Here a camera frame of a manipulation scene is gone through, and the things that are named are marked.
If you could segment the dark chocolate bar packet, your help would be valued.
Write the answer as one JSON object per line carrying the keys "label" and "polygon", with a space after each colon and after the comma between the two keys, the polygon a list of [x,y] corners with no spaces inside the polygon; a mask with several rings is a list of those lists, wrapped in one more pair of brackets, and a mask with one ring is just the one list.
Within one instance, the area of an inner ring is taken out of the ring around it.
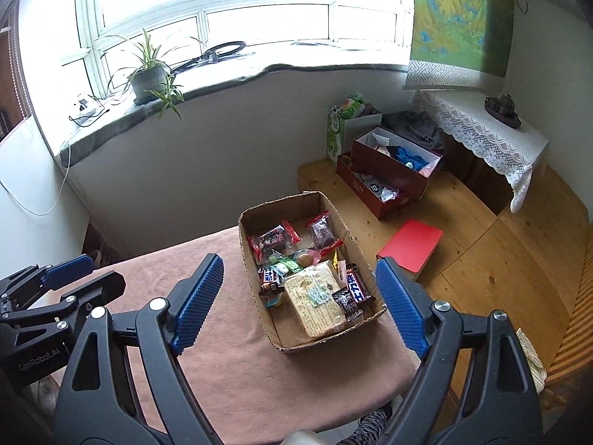
{"label": "dark chocolate bar packet", "polygon": [[344,313],[346,322],[349,326],[354,326],[356,323],[361,323],[364,319],[364,312],[355,301],[353,295],[347,287],[340,288],[332,294],[333,300],[340,306]]}

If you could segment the packaged sliced bread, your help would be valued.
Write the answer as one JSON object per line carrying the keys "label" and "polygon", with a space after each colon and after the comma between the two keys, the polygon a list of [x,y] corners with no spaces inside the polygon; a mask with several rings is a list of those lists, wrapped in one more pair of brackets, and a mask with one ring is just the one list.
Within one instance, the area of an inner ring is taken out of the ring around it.
{"label": "packaged sliced bread", "polygon": [[346,327],[344,313],[332,298],[339,289],[336,273],[328,261],[309,266],[284,282],[284,291],[310,340]]}

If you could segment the landscape wall painting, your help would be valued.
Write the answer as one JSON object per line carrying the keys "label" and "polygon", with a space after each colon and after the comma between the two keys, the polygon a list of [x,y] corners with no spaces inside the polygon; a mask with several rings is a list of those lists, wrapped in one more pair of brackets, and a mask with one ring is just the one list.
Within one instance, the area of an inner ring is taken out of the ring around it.
{"label": "landscape wall painting", "polygon": [[514,0],[414,0],[409,89],[503,87]]}

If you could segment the red dark snack bag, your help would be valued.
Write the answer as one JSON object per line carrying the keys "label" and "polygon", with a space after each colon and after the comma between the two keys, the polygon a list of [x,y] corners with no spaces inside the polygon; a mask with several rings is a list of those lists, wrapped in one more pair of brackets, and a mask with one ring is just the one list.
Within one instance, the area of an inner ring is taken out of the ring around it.
{"label": "red dark snack bag", "polygon": [[343,240],[333,233],[330,212],[324,211],[305,225],[312,235],[314,247],[319,253],[327,253],[343,244]]}

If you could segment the dark red shoe box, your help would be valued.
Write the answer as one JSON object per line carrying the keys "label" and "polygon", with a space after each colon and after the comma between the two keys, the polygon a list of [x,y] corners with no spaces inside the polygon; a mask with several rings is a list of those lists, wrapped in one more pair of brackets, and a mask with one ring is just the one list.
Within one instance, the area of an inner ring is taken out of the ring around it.
{"label": "dark red shoe box", "polygon": [[440,160],[439,154],[376,126],[337,158],[337,173],[383,220],[423,197]]}

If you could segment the red box lid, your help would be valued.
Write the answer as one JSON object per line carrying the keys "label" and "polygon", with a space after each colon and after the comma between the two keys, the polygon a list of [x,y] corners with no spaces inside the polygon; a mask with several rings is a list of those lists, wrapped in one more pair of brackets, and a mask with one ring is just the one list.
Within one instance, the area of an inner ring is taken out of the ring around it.
{"label": "red box lid", "polygon": [[392,258],[416,279],[438,246],[444,232],[418,220],[410,219],[377,253],[377,259]]}

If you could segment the light green candy packet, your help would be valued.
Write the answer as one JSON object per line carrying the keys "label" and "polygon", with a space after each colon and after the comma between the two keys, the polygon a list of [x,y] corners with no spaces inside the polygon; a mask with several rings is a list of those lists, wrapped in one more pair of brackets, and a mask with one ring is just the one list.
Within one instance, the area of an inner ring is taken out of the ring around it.
{"label": "light green candy packet", "polygon": [[271,256],[271,268],[277,272],[282,278],[287,276],[291,276],[297,274],[298,272],[302,271],[302,266],[287,256]]}

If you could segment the potted spider plant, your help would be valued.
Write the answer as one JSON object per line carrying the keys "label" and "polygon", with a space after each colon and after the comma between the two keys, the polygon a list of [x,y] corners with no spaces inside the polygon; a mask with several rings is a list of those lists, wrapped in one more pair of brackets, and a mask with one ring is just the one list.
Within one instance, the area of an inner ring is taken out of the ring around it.
{"label": "potted spider plant", "polygon": [[112,86],[113,78],[118,72],[129,70],[124,92],[132,89],[135,106],[159,102],[159,116],[166,111],[171,111],[178,119],[182,119],[178,105],[185,102],[185,98],[181,92],[181,86],[176,84],[176,76],[172,68],[161,58],[162,46],[153,44],[151,35],[143,28],[141,40],[135,43],[135,48],[134,57],[138,59],[138,64],[115,70],[107,82],[107,87]]}

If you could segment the red clear snack bag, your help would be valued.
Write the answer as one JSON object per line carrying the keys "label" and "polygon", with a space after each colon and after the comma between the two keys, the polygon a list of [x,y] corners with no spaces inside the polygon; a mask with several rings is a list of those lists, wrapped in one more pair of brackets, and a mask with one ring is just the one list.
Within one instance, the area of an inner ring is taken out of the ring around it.
{"label": "red clear snack bag", "polygon": [[301,240],[302,238],[298,235],[298,232],[286,220],[282,220],[281,223],[264,232],[264,234],[248,237],[248,243],[258,264],[267,261],[274,251],[287,254]]}

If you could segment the green printed gift bag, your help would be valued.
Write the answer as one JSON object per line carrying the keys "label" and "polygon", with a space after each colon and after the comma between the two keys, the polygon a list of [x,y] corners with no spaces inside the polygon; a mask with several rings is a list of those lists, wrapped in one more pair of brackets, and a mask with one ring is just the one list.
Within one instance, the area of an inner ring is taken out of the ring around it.
{"label": "green printed gift bag", "polygon": [[361,93],[350,95],[340,106],[332,106],[327,123],[328,158],[336,164],[340,155],[350,152],[357,137],[380,125],[382,116]]}

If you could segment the blue chocolate bar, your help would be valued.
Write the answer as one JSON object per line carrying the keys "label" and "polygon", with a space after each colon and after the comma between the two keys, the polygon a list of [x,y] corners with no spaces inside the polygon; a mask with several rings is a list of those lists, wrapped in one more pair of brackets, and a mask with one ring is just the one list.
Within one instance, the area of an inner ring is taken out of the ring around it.
{"label": "blue chocolate bar", "polygon": [[346,266],[346,283],[355,302],[367,302],[373,298],[354,263],[348,263]]}

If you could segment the brown cardboard box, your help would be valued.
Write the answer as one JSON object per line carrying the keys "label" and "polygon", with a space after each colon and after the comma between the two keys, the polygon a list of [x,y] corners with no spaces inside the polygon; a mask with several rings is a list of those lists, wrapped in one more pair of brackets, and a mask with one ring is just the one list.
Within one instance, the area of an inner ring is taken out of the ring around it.
{"label": "brown cardboard box", "polygon": [[238,228],[254,303],[277,350],[326,343],[385,312],[368,260],[323,193],[251,207]]}

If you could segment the white lace table cover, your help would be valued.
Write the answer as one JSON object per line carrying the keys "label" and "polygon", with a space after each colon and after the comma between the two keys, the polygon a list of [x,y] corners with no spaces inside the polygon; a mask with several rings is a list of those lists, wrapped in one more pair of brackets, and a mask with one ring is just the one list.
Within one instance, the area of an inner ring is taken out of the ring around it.
{"label": "white lace table cover", "polygon": [[527,122],[514,130],[484,108],[477,90],[417,89],[413,106],[428,116],[466,150],[506,178],[513,191],[510,211],[523,207],[536,171],[542,166],[549,140]]}

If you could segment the pink table cloth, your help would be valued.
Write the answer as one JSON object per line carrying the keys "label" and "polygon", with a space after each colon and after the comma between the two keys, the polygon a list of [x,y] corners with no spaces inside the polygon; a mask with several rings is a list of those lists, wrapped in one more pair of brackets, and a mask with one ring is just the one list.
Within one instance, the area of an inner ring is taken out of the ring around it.
{"label": "pink table cloth", "polygon": [[277,350],[260,323],[235,227],[113,264],[126,289],[110,311],[167,295],[208,253],[222,257],[224,282],[179,361],[224,443],[275,444],[298,429],[340,427],[410,387],[419,360],[389,314],[306,350]]}

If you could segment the packaged braised egg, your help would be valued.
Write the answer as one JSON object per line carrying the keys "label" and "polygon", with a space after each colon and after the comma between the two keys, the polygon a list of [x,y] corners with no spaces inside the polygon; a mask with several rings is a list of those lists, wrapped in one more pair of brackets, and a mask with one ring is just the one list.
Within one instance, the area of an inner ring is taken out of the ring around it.
{"label": "packaged braised egg", "polygon": [[295,262],[301,268],[317,265],[321,261],[321,254],[315,249],[301,249],[295,252]]}

